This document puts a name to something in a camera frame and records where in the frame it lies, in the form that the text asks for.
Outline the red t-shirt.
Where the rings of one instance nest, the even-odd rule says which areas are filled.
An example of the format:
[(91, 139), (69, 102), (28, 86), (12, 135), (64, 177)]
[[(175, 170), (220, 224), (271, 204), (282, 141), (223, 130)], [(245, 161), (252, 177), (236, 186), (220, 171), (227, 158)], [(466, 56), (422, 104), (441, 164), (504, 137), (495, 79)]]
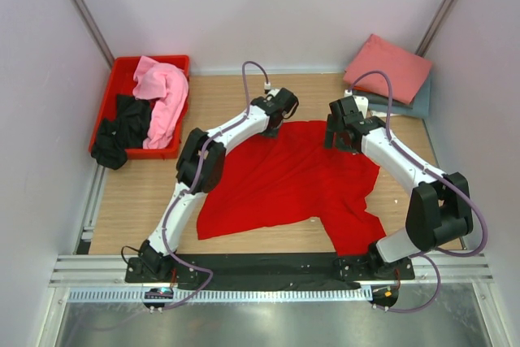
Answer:
[(289, 122), (277, 137), (257, 134), (227, 154), (197, 217), (198, 238), (309, 218), (321, 220), (339, 255), (364, 254), (385, 237), (366, 209), (379, 167), (362, 154), (325, 148), (325, 130), (323, 121)]

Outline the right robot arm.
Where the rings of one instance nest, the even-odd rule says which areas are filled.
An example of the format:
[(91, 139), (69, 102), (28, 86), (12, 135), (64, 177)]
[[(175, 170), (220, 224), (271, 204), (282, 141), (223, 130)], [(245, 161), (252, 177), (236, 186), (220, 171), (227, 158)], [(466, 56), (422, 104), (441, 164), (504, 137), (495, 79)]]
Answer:
[(467, 179), (421, 159), (375, 116), (365, 117), (356, 99), (329, 104), (324, 146), (362, 154), (384, 168), (409, 195), (405, 226), (371, 243), (366, 269), (383, 279), (411, 255), (426, 253), (473, 231)]

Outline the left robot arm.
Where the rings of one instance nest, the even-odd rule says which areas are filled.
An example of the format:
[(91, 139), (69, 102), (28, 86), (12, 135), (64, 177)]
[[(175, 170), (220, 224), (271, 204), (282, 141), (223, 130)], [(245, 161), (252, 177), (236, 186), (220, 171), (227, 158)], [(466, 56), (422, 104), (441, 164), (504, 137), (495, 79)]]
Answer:
[(214, 190), (223, 176), (228, 153), (251, 137), (275, 136), (299, 106), (289, 90), (273, 89), (255, 98), (239, 115), (204, 131), (193, 129), (176, 163), (176, 183), (157, 227), (145, 239), (137, 256), (127, 262), (127, 283), (167, 282), (180, 264), (175, 258), (180, 238), (190, 216)]

